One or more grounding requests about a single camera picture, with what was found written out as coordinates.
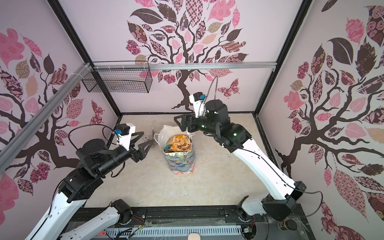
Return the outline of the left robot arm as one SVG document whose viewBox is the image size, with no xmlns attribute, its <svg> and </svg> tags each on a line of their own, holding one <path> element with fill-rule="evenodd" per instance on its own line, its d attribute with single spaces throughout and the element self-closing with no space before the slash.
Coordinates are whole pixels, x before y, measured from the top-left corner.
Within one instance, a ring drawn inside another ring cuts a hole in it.
<svg viewBox="0 0 384 240">
<path fill-rule="evenodd" d="M 148 140 L 135 148 L 143 132 L 119 135 L 118 147 L 109 150 L 102 139 L 86 142 L 76 151 L 79 165 L 58 185 L 50 207 L 27 236 L 28 240 L 88 240 L 103 229 L 118 222 L 128 223 L 131 207 L 123 200 L 114 201 L 104 212 L 87 222 L 88 229 L 78 227 L 70 233 L 63 230 L 75 213 L 87 202 L 103 179 L 129 159 L 139 162 L 146 158 L 155 140 Z"/>
</svg>

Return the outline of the orange snack bag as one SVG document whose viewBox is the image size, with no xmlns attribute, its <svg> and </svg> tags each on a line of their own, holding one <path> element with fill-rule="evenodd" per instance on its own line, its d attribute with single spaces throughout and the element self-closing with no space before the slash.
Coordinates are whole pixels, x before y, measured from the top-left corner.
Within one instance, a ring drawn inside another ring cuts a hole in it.
<svg viewBox="0 0 384 240">
<path fill-rule="evenodd" d="M 165 146 L 165 153 L 188 152 L 192 149 L 192 142 L 187 135 L 173 136 Z"/>
</svg>

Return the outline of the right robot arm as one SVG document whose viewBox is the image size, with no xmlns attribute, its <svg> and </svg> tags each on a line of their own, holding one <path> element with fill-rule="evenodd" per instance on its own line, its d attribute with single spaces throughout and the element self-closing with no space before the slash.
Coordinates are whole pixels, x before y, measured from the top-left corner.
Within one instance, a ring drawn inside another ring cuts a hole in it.
<svg viewBox="0 0 384 240">
<path fill-rule="evenodd" d="M 267 188 L 267 193 L 245 196 L 238 204 L 238 216 L 246 222 L 254 215 L 268 215 L 285 220 L 296 208 L 306 190 L 301 181 L 285 175 L 260 149 L 252 135 L 239 124 L 232 123 L 228 107 L 220 100 L 206 104 L 193 101 L 195 112 L 174 118 L 181 131 L 201 131 L 212 135 L 220 146 L 242 160 Z"/>
</svg>

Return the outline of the colourful paper bag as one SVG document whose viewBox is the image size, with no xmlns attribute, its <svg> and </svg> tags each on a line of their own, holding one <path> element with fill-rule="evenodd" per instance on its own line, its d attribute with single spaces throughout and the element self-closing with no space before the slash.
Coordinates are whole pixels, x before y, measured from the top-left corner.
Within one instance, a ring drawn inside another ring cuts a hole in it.
<svg viewBox="0 0 384 240">
<path fill-rule="evenodd" d="M 165 153 L 167 142 L 175 135 L 187 135 L 192 142 L 192 149 L 188 152 Z M 167 161 L 170 170 L 176 175 L 191 174 L 195 167 L 195 149 L 193 144 L 194 133 L 181 131 L 179 127 L 164 125 L 158 134 L 155 134 L 155 142 L 158 144 L 163 157 Z"/>
</svg>

